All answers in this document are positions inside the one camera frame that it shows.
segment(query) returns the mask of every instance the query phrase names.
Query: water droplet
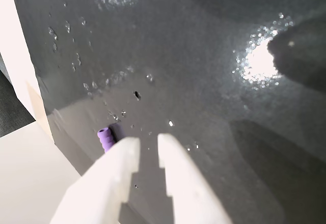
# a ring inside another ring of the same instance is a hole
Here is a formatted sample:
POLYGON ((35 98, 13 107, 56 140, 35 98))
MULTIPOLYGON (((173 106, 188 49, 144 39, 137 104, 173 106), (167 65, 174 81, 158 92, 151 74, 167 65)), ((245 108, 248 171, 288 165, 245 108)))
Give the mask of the water droplet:
POLYGON ((93 99, 93 94, 92 94, 91 92, 88 92, 87 95, 88 95, 91 99, 93 99))
POLYGON ((76 55, 77 55, 78 65, 80 66, 82 64, 82 62, 80 61, 80 55, 78 52, 76 53, 76 55))
POLYGON ((49 27, 48 30, 49 30, 50 36, 52 36, 57 41, 58 40, 58 36, 54 32, 54 30, 51 27, 49 27))
POLYGON ((112 115, 112 117, 113 119, 115 119, 115 121, 120 122, 119 117, 117 115, 112 115))
POLYGON ((87 85, 87 83, 84 83, 84 88, 88 91, 89 90, 89 86, 87 85))
POLYGON ((65 27, 67 29, 67 32, 70 33, 70 24, 68 21, 66 21, 65 27))
POLYGON ((80 18, 80 22, 82 23, 82 25, 86 25, 86 20, 84 19, 84 17, 80 18))
POLYGON ((142 98, 140 93, 135 91, 133 94, 136 96, 137 100, 140 101, 140 99, 142 98))
POLYGON ((58 47, 57 47, 56 43, 54 42, 54 43, 53 43, 53 52, 55 52, 55 51, 57 51, 57 50, 58 50, 58 47))
POLYGON ((97 84, 96 84, 96 82, 92 82, 92 87, 94 88, 94 89, 97 89, 97 84))
POLYGON ((152 82, 154 81, 154 78, 153 78, 153 75, 152 75, 152 74, 148 74, 148 75, 146 75, 146 78, 147 78, 147 80, 148 80, 150 83, 152 83, 152 82))
POLYGON ((288 46, 293 47, 294 46, 294 42, 293 41, 289 41, 288 46))
POLYGON ((134 73, 134 68, 132 66, 128 66, 126 68, 129 72, 134 73))

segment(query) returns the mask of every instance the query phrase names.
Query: purple cylinder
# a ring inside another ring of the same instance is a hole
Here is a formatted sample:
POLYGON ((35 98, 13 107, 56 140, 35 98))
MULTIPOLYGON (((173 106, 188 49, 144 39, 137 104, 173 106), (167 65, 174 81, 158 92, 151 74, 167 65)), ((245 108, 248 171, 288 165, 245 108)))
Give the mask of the purple cylinder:
POLYGON ((105 127, 97 132, 97 136, 102 143, 105 153, 113 146, 114 139, 111 133, 111 130, 108 127, 105 127))

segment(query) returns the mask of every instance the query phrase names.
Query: wet surface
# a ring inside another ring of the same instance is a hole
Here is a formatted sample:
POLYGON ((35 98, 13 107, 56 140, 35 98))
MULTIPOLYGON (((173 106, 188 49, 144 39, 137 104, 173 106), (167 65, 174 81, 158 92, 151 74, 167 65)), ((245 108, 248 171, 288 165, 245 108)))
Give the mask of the wet surface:
POLYGON ((146 222, 172 222, 161 132, 235 224, 326 222, 326 0, 15 2, 74 167, 103 154, 96 132, 108 124, 141 138, 129 204, 146 222))

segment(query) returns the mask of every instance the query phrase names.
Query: purple object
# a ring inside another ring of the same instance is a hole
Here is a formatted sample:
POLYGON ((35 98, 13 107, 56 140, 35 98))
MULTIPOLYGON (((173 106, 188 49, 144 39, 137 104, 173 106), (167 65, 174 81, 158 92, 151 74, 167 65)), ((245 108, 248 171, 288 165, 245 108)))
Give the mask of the purple object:
POLYGON ((115 143, 113 136, 111 135, 111 130, 108 127, 105 127, 97 132, 97 136, 102 143, 104 152, 106 153, 115 143))

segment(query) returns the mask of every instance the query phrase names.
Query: gray carpet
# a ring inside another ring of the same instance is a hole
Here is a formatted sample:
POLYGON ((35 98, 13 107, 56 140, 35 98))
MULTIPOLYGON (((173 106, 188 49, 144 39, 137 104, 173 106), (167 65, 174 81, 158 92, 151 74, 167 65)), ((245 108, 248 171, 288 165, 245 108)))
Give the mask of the gray carpet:
POLYGON ((0 72, 0 137, 33 121, 34 118, 16 97, 10 82, 0 72))

